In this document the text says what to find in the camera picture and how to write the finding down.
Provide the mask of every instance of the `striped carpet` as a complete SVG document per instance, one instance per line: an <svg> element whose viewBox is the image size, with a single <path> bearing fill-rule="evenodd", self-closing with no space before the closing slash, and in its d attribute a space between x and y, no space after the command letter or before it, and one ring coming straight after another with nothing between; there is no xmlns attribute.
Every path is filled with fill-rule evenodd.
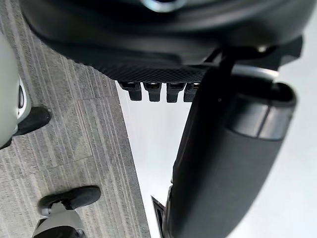
<svg viewBox="0 0 317 238"><path fill-rule="evenodd" d="M87 237L150 237L114 82L43 45L17 0L0 0L0 30L33 105L53 113L49 125L0 151L0 238L31 237L41 197L91 184L102 197L78 209Z"/></svg>

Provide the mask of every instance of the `silver metal part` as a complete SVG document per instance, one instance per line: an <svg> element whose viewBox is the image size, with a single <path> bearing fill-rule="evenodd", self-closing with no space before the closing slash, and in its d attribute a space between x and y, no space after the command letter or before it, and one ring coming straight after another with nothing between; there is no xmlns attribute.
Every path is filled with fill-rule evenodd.
<svg viewBox="0 0 317 238"><path fill-rule="evenodd" d="M186 2L187 0L141 0L141 3L148 9L161 13L175 11L183 7Z"/></svg>
<svg viewBox="0 0 317 238"><path fill-rule="evenodd" d="M270 80L275 80L279 76L279 72L275 70L241 64L235 65L232 73L234 75L260 77Z"/></svg>

